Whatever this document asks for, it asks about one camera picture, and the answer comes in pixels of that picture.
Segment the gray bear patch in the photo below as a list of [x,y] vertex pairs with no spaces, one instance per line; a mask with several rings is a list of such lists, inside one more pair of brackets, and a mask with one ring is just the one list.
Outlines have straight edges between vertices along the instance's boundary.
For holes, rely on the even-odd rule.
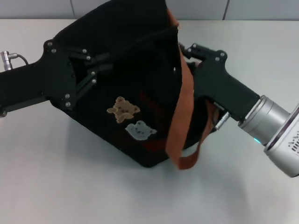
[[155,129],[151,129],[142,120],[137,121],[135,125],[129,124],[126,130],[134,139],[139,141],[146,140],[151,134],[157,133]]

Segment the black bag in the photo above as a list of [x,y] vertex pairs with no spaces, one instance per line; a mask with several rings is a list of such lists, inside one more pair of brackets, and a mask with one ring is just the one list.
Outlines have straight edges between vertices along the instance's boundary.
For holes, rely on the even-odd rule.
[[[62,45],[110,53],[111,75],[76,104],[70,117],[145,167],[168,158],[165,145],[182,86],[178,29],[164,0],[111,0],[57,34]],[[77,82],[86,75],[73,62]],[[206,103],[194,104],[185,147],[199,141],[207,123]]]

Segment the bag strap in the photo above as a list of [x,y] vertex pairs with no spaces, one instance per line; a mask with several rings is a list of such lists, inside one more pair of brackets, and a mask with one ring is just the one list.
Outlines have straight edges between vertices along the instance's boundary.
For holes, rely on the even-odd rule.
[[[169,9],[167,9],[167,14],[171,24],[179,26],[178,21],[174,18]],[[200,145],[213,129],[214,116],[218,116],[218,114],[215,113],[217,107],[206,100],[208,118],[200,142],[196,148],[196,151],[192,155],[182,157],[182,151],[185,145],[194,110],[194,81],[180,49],[179,53],[182,67],[182,86],[178,97],[177,106],[172,117],[165,150],[170,159],[179,169],[189,169],[197,162]]]

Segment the white table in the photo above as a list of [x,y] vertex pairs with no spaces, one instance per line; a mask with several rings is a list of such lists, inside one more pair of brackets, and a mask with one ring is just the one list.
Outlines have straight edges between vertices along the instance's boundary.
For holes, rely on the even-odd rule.
[[[72,22],[0,20],[0,51],[33,63]],[[225,50],[228,72],[252,90],[288,111],[299,102],[299,22],[181,25],[181,42]],[[177,171],[140,167],[49,102],[0,119],[1,224],[297,224],[298,189],[233,120]]]

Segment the bear patch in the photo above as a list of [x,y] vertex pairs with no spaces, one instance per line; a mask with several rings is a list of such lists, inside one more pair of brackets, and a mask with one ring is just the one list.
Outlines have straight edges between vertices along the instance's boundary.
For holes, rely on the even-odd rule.
[[140,108],[125,100],[124,97],[118,97],[112,108],[107,109],[108,113],[114,113],[116,122],[120,124],[125,119],[134,118],[133,114],[140,112]]
[[139,141],[146,140],[151,134],[157,133],[155,129],[147,126],[142,120],[137,121],[135,125],[129,124],[125,129],[134,139]]

